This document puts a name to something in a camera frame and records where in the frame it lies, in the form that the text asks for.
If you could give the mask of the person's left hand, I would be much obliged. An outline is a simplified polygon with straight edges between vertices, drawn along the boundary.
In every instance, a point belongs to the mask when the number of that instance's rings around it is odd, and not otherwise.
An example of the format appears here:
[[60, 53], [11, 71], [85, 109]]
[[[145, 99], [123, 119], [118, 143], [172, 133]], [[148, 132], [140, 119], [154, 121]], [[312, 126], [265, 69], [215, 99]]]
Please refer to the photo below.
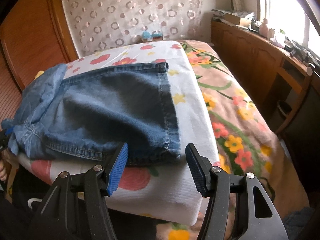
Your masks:
[[0, 160], [0, 180], [6, 181], [8, 177], [7, 164], [4, 160]]

